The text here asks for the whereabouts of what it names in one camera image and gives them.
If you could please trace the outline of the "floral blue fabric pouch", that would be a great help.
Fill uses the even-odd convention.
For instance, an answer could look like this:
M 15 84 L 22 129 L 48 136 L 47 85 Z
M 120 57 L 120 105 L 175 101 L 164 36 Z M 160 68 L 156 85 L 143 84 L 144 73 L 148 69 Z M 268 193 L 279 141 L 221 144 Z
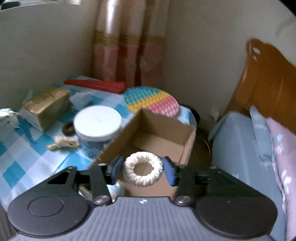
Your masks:
M 0 109 L 0 127 L 6 125 L 16 115 L 17 112 L 13 111 L 11 108 Z

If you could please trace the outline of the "rainbow pop-it mat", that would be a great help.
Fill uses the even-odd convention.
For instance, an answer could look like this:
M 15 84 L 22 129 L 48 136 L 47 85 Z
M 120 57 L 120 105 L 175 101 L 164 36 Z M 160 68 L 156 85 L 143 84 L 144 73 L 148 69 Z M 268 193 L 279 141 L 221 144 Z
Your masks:
M 179 104 L 169 93 L 148 86 L 134 87 L 123 95 L 127 109 L 136 113 L 142 108 L 156 114 L 174 118 L 179 113 Z

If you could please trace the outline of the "wooden headboard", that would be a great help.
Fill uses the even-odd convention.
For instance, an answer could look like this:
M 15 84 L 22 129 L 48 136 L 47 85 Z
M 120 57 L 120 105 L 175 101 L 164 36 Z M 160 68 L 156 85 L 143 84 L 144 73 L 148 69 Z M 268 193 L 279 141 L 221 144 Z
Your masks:
M 259 39 L 248 40 L 246 51 L 243 73 L 225 112 L 249 115 L 253 105 L 294 133 L 296 67 L 276 47 Z

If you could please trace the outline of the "clear jar white lid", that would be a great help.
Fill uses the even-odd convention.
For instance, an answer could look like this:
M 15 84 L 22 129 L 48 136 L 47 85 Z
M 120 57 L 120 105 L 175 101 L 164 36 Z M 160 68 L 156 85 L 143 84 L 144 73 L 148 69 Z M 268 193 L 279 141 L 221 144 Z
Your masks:
M 118 133 L 121 122 L 119 112 L 108 106 L 93 105 L 80 110 L 74 116 L 73 125 L 84 155 L 98 156 Z

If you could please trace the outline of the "blue floral pillow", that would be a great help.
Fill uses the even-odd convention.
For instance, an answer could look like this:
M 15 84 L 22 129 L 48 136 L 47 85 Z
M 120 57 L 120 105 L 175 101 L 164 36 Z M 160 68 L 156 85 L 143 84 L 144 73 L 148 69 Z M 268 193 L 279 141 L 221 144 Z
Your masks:
M 275 156 L 273 143 L 266 118 L 253 105 L 250 107 L 249 112 L 256 138 L 257 151 L 260 157 L 260 165 L 264 167 L 274 166 Z

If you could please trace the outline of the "gold tissue pack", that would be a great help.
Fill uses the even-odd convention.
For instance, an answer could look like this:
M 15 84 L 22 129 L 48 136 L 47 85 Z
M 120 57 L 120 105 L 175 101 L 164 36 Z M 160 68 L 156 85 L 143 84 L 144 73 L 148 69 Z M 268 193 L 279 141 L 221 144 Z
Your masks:
M 18 115 L 44 132 L 70 109 L 69 97 L 69 90 L 49 87 L 27 101 Z

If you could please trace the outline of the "red folded fan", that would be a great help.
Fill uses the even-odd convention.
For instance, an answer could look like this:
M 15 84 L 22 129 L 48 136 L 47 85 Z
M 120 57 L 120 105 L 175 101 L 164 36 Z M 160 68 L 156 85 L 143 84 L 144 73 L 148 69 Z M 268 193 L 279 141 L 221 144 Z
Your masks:
M 79 87 L 86 87 L 94 90 L 101 90 L 115 94 L 121 94 L 126 89 L 126 84 L 123 81 L 102 81 L 102 80 L 84 80 L 84 79 L 66 79 L 66 85 L 74 85 Z

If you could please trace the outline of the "pink floral pillow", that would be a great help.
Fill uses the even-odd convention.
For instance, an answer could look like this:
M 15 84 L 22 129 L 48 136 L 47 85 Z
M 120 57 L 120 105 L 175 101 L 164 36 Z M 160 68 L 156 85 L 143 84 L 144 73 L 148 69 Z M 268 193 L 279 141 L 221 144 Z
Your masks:
M 295 134 L 272 118 L 267 118 L 266 123 L 273 141 L 276 170 L 287 219 L 286 240 L 295 240 Z

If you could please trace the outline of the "pink satin curtain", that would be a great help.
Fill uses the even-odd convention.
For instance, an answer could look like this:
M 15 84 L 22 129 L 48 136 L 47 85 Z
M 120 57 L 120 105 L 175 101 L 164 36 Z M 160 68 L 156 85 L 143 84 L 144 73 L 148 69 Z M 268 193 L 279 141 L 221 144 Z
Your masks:
M 92 76 L 161 88 L 169 1 L 101 1 Z

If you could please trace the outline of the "blue bed sheet mattress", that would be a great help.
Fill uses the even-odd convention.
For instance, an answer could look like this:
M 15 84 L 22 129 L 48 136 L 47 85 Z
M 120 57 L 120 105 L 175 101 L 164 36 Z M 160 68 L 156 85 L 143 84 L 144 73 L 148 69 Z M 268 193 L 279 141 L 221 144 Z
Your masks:
M 282 195 L 270 158 L 260 158 L 251 118 L 231 111 L 214 126 L 209 135 L 213 142 L 212 165 L 231 174 L 276 205 L 278 216 L 271 232 L 275 240 L 285 240 L 286 219 Z

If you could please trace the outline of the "brown cardboard box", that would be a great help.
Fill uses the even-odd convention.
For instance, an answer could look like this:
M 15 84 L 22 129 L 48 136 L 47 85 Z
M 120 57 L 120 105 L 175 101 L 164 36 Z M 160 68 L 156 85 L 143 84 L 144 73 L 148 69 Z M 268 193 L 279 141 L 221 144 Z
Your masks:
M 127 158 L 139 151 L 150 152 L 160 158 L 168 156 L 177 165 L 186 164 L 195 137 L 195 126 L 141 109 L 91 165 L 109 164 L 116 156 Z

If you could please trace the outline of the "beige knotted cloth toy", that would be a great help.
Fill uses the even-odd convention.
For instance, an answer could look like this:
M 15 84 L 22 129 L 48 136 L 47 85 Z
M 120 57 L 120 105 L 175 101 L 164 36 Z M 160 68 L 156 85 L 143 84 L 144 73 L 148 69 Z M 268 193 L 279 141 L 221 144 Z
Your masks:
M 79 142 L 72 137 L 55 136 L 53 144 L 47 145 L 46 149 L 55 151 L 61 148 L 79 148 Z

